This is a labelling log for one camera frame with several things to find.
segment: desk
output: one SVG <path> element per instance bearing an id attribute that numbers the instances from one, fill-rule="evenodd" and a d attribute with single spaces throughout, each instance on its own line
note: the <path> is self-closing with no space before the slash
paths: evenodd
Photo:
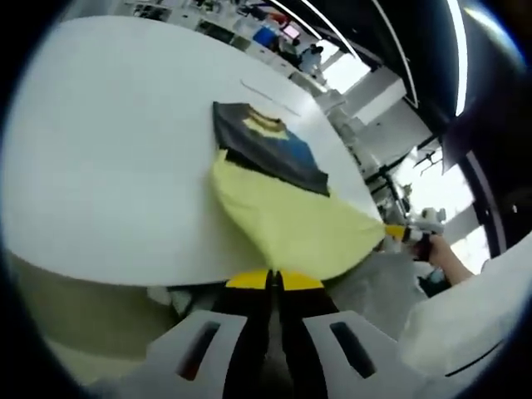
<path id="1" fill-rule="evenodd" d="M 50 33 L 13 101 L 2 170 L 7 248 L 72 278 L 140 286 L 215 282 L 264 265 L 211 192 L 213 101 L 283 118 L 332 190 L 379 217 L 307 92 L 197 32 L 91 17 Z"/>
<path id="2" fill-rule="evenodd" d="M 308 91 L 313 97 L 319 97 L 328 91 L 328 89 L 316 81 L 316 79 L 301 71 L 292 74 L 290 80 L 305 91 Z"/>

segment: human hand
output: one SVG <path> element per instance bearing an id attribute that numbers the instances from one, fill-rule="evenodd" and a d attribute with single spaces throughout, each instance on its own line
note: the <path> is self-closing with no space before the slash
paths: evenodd
<path id="1" fill-rule="evenodd" d="M 451 246 L 440 235 L 432 235 L 429 262 L 432 266 L 441 268 L 451 285 L 457 285 L 467 280 L 473 273 L 464 266 L 452 251 Z"/>
<path id="2" fill-rule="evenodd" d="M 445 269 L 447 264 L 453 263 L 458 258 L 452 252 L 451 246 L 445 241 L 443 237 L 437 234 L 431 235 L 429 238 L 431 242 L 431 252 L 429 253 L 429 263 L 432 266 Z"/>

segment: monitor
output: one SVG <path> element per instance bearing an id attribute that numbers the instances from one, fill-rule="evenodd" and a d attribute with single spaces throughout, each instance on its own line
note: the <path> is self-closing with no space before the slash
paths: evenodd
<path id="1" fill-rule="evenodd" d="M 291 39 L 295 39 L 298 37 L 301 33 L 292 25 L 288 25 L 283 29 L 283 33 L 290 37 Z"/>

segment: white wall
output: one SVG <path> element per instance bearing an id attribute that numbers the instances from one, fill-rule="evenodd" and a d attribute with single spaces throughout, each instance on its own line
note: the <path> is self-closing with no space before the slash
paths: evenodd
<path id="1" fill-rule="evenodd" d="M 342 106 L 350 117 L 357 117 L 364 125 L 370 125 L 404 95 L 402 79 L 385 66 L 366 74 L 345 96 Z"/>
<path id="2" fill-rule="evenodd" d="M 449 220 L 443 236 L 449 244 L 453 245 L 455 242 L 467 237 L 471 231 L 479 226 L 480 223 L 476 217 L 475 208 L 471 204 L 453 219 Z"/>
<path id="3" fill-rule="evenodd" d="M 431 131 L 409 105 L 401 100 L 358 136 L 382 164 L 389 164 L 430 137 Z"/>

